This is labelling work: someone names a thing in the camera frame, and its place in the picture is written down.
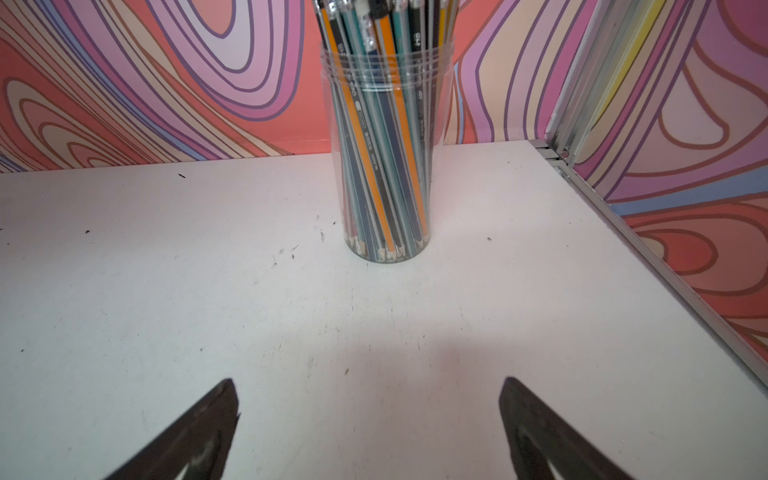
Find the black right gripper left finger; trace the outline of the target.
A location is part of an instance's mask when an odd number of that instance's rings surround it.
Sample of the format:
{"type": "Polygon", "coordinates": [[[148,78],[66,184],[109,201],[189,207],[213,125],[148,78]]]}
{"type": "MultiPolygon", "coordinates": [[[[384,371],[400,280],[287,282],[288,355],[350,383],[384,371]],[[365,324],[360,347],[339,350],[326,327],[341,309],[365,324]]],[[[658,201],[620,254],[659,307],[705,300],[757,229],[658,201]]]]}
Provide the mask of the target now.
{"type": "Polygon", "coordinates": [[[220,479],[239,420],[235,384],[219,382],[110,479],[220,479]]]}

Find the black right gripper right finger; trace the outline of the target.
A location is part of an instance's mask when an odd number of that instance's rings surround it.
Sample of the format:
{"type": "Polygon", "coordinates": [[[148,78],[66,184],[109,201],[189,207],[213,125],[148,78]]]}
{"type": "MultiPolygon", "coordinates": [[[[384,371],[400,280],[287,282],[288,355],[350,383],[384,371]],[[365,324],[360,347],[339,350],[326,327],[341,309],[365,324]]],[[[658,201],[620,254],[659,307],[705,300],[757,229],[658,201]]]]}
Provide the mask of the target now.
{"type": "Polygon", "coordinates": [[[519,379],[504,380],[499,409],[519,479],[630,477],[519,379]]]}

